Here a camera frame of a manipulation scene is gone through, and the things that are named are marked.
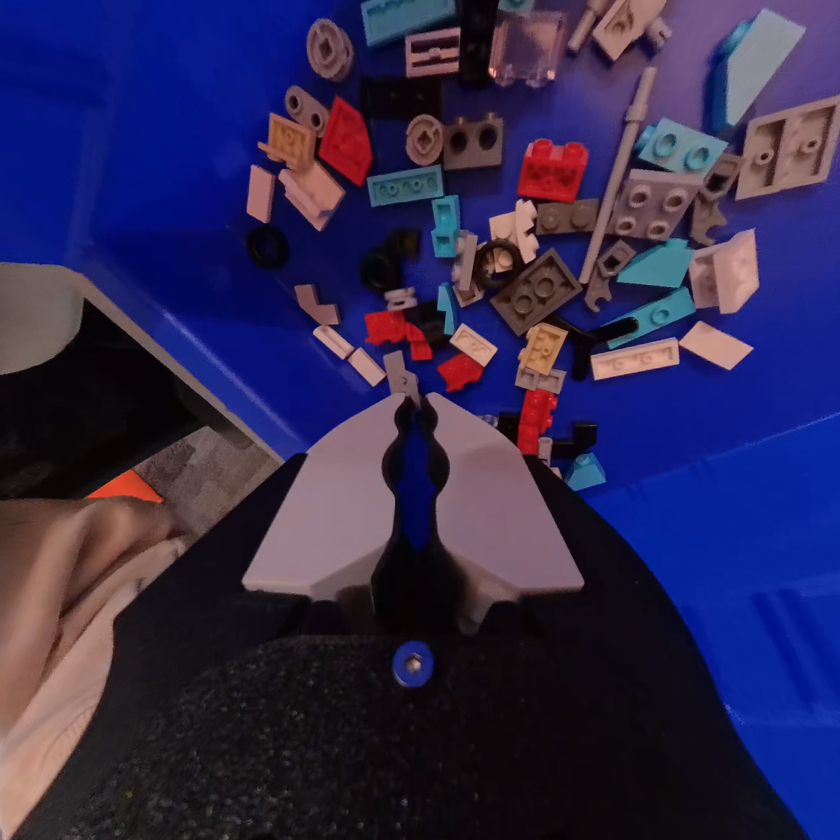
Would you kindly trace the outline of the orange plastic object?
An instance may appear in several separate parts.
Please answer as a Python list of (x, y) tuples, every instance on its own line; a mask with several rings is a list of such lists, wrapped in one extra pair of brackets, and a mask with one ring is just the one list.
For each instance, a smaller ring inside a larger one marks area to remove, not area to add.
[(86, 495), (87, 499), (130, 497), (162, 504), (163, 497), (155, 491), (134, 469), (129, 469)]

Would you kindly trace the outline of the large blue plastic bin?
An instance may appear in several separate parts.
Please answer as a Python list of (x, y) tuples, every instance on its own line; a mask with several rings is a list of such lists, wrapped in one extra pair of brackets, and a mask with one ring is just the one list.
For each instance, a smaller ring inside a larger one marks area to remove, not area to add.
[[(610, 64), (564, 50), (533, 89), (442, 84), (442, 123), (503, 120), (499, 166), (446, 173), (484, 240), (512, 210), (530, 142), (589, 151), (580, 193), (600, 198), (643, 69), (643, 125), (708, 130), (720, 42), (768, 8), (805, 27), (756, 99), (763, 116), (838, 93), (838, 2), (667, 2), (673, 34)], [(430, 201), (372, 208), (345, 190), (316, 231), (276, 191), (290, 247), (257, 268), (243, 238), (249, 168), (290, 85), (360, 108), (363, 77), (402, 77), (403, 42), (370, 48), (360, 2), (2, 2), (2, 261), (68, 266), (181, 363), (278, 456), (368, 405), (372, 388), (312, 336), (292, 287), (339, 304), (355, 345), (362, 256), (394, 228), (422, 231), (404, 268), (435, 298)], [(732, 371), (678, 366), (567, 381), (551, 435), (594, 422), (606, 482), (584, 494), (656, 573), (695, 634), (732, 722), (811, 838), (838, 838), (838, 155), (819, 185), (722, 204), (718, 241), (754, 229), (760, 288), (697, 317), (752, 345)]]

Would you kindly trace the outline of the small grey lego piece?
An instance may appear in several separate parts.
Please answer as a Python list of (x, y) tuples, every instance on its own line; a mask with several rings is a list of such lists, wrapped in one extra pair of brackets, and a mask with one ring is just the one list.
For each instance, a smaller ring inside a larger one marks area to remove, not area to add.
[(410, 397), (416, 408), (422, 404), (417, 375), (406, 367), (403, 352), (396, 350), (383, 356), (385, 375), (391, 394), (403, 394)]

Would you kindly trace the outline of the pile of loose lego pieces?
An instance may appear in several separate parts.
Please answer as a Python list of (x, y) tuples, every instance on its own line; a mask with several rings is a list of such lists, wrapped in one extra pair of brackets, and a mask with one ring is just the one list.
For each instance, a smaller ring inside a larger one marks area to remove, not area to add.
[[(641, 371), (668, 369), (684, 350), (721, 371), (732, 371), (753, 348), (697, 318), (717, 309), (730, 317), (760, 288), (755, 230), (717, 242), (710, 228), (728, 224), (719, 205), (733, 194), (753, 201), (795, 189), (813, 190), (829, 179), (838, 142), (838, 96), (774, 114), (756, 115), (754, 102), (805, 36), (806, 27), (763, 8), (742, 21), (710, 57), (702, 128), (666, 117), (644, 125), (656, 68), (644, 69), (623, 118), (622, 138), (601, 199), (579, 195), (592, 156), (576, 138), (534, 138), (523, 152), (513, 212), (489, 220), (489, 237), (464, 229), (459, 196), (445, 190), (445, 172), (486, 174), (503, 162), (505, 129), (490, 113), (482, 120), (440, 121), (443, 64), (455, 59), (464, 84), (500, 85), (523, 78), (538, 87), (554, 78), (563, 15), (531, 11), (532, 2), (464, 2), (457, 28), (421, 32), (444, 18), (442, 8), (411, 27), (374, 18), (398, 2), (363, 3), (370, 46), (406, 33), (406, 78), (363, 77), (360, 106), (337, 97), (330, 114), (316, 114), (319, 161), (308, 151), (306, 92), (287, 92), (289, 120), (271, 116), (268, 144), (285, 166), (277, 178), (251, 167), (247, 213), (260, 222), (248, 231), (248, 256), (260, 268), (282, 269), (290, 251), (270, 223), (276, 184), (315, 229), (323, 230), (343, 189), (322, 167), (328, 163), (356, 186), (366, 184), (371, 207), (384, 213), (429, 199), (437, 258), (452, 259), (451, 281), (441, 284), (436, 309), (406, 287), (403, 261), (417, 257), (419, 231), (398, 228), (360, 259), (360, 282), (382, 296), (366, 312), (366, 341), (408, 343), (426, 362), (445, 346), (455, 355), (438, 367), (450, 393), (478, 382), (496, 347), (459, 322), (459, 308), (484, 299), (518, 341), (516, 385), (523, 405), (501, 412), (499, 434), (525, 456), (566, 466), (575, 490), (601, 485), (605, 473), (592, 454), (597, 423), (576, 422), (567, 438), (550, 429), (565, 380), (613, 381)], [(539, 52), (541, 37), (552, 42)], [(641, 343), (657, 330), (696, 319), (679, 339)]]

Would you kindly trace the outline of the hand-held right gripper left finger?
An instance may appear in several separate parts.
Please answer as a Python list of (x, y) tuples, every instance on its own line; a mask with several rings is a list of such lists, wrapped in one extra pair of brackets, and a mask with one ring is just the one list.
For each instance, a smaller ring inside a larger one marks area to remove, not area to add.
[(399, 538), (397, 483), (415, 405), (393, 394), (310, 447), (244, 575), (250, 592), (336, 601), (371, 586)]

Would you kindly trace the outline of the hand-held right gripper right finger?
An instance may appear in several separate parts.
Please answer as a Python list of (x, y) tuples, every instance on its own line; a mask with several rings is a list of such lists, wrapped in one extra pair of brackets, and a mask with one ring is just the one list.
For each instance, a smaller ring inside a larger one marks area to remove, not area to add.
[(518, 447), (443, 395), (427, 403), (448, 468), (435, 518), (464, 580), (458, 616), (485, 617), (498, 602), (580, 591), (584, 578)]

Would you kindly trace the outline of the person's white-clad torso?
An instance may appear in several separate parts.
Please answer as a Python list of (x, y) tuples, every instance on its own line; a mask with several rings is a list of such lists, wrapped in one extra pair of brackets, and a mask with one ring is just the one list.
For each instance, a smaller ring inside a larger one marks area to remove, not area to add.
[(2, 798), (37, 799), (88, 729), (113, 625), (186, 550), (177, 517), (131, 497), (2, 502)]

